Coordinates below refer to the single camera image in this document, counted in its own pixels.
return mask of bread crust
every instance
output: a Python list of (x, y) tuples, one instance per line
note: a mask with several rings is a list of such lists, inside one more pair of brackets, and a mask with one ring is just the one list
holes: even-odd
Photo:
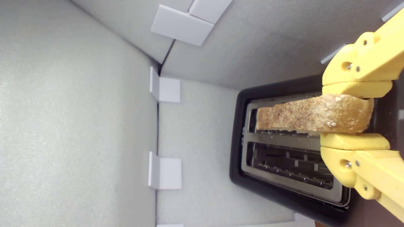
[(257, 130), (285, 128), (286, 130), (359, 133), (368, 128), (373, 107), (373, 99), (326, 94), (273, 107), (259, 108)]

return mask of white wall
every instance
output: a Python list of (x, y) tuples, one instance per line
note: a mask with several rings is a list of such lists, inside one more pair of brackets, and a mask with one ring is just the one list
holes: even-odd
[(318, 74), (401, 2), (233, 0), (202, 46), (175, 41), (162, 74), (235, 89)]
[(150, 31), (159, 4), (187, 12), (192, 0), (72, 0), (112, 31), (162, 63), (172, 38)]
[(292, 221), (291, 210), (229, 178), (238, 90), (181, 80), (181, 103), (159, 104), (159, 155), (181, 158), (182, 189), (157, 192), (157, 223), (234, 227)]
[(0, 226), (154, 226), (153, 61), (66, 0), (3, 0), (0, 31)]

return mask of metal toaster grill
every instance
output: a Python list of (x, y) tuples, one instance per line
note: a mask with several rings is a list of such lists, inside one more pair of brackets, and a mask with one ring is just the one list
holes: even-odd
[(242, 170), (257, 179), (333, 205), (345, 206), (344, 188), (320, 155), (320, 137), (308, 133), (256, 130), (257, 109), (319, 96), (321, 93), (255, 100), (247, 105), (242, 138)]

